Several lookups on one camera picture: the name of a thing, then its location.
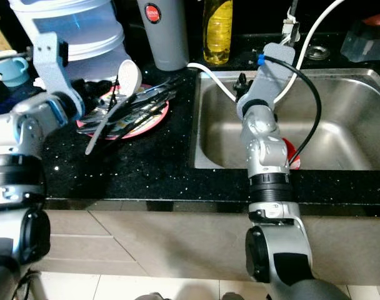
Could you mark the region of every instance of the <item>red logo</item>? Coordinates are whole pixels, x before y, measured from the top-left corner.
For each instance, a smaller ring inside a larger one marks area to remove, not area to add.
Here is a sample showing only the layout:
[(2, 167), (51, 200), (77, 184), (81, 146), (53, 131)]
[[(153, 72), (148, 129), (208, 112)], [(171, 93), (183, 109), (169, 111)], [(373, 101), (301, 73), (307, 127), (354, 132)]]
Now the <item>red logo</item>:
[(155, 4), (146, 5), (146, 17), (148, 21), (156, 24), (161, 20), (161, 11)]

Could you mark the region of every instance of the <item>gray thermos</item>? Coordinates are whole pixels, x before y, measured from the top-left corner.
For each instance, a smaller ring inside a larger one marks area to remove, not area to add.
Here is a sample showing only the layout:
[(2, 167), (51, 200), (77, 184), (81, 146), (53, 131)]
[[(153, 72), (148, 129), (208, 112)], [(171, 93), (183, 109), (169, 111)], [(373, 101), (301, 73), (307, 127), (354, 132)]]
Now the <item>gray thermos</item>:
[(189, 63), (183, 0), (137, 0), (155, 65), (163, 71)]

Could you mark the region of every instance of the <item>white cable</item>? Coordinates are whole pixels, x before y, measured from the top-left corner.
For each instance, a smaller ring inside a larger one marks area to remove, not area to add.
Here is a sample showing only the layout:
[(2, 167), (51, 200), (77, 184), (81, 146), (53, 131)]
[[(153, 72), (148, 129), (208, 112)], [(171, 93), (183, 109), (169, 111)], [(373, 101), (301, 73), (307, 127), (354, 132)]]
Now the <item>white cable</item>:
[[(304, 61), (304, 56), (305, 56), (305, 53), (307, 52), (307, 48), (309, 46), (309, 42), (311, 41), (311, 38), (313, 36), (313, 34), (315, 33), (315, 30), (316, 28), (322, 23), (323, 19), (326, 18), (326, 16), (334, 9), (336, 8), (339, 4), (341, 4), (342, 2), (344, 2), (344, 0), (335, 0), (332, 4), (330, 4), (325, 10), (324, 12), (322, 12), (322, 14), (316, 19), (315, 23), (312, 25), (311, 29), (309, 30), (308, 34), (307, 34), (307, 37), (305, 38), (305, 41), (304, 41), (304, 44), (302, 45), (302, 49), (301, 49), (301, 52), (300, 52), (300, 56), (298, 58), (298, 62), (297, 62), (297, 65), (296, 65), (296, 69), (300, 70), (301, 68), (301, 65), (303, 64), (303, 61)], [(277, 97), (275, 98), (275, 100), (273, 101), (273, 103), (277, 103), (278, 101), (280, 101), (284, 95), (286, 95), (288, 93), (288, 91), (291, 89), (291, 87), (293, 86), (295, 80), (297, 78), (297, 75), (296, 74), (293, 74), (291, 76), (291, 79), (289, 81), (289, 83), (287, 84), (287, 86), (283, 89), (283, 91), (277, 95)]]
[(203, 70), (205, 73), (208, 74), (209, 77), (211, 77), (211, 79), (213, 79), (216, 84), (222, 89), (222, 91), (232, 100), (232, 101), (236, 101), (236, 97), (234, 94), (232, 94), (226, 86), (223, 85), (222, 81), (220, 81), (218, 79), (218, 77), (216, 77), (216, 75), (210, 70), (208, 69), (206, 66), (202, 65), (202, 64), (198, 64), (196, 62), (190, 62), (188, 65), (187, 65), (188, 68), (197, 68), (197, 69), (200, 69), (200, 70)]

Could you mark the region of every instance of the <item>blue cup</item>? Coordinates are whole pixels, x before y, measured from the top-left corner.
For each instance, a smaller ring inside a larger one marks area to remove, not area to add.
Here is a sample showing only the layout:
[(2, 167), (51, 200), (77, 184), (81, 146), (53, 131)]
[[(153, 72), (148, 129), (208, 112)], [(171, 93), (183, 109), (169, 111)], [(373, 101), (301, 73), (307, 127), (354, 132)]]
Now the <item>blue cup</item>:
[[(16, 54), (15, 50), (0, 51), (0, 58)], [(28, 62), (23, 57), (6, 58), (0, 61), (0, 81), (7, 87), (20, 86), (29, 80)]]

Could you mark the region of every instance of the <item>stainless steel sink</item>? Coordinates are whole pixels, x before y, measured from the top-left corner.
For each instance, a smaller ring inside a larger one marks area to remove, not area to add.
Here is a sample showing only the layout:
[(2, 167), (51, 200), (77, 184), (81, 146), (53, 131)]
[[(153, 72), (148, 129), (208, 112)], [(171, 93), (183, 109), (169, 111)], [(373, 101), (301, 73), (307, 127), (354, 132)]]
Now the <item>stainless steel sink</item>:
[[(380, 76), (370, 69), (305, 70), (322, 99), (322, 118), (301, 154), (301, 169), (380, 170)], [(232, 90), (239, 71), (216, 72)], [(244, 72), (253, 79), (255, 72)], [(308, 87), (297, 80), (275, 113), (282, 137), (298, 147), (316, 112)], [(206, 74), (197, 80), (193, 167), (246, 167), (236, 105)]]

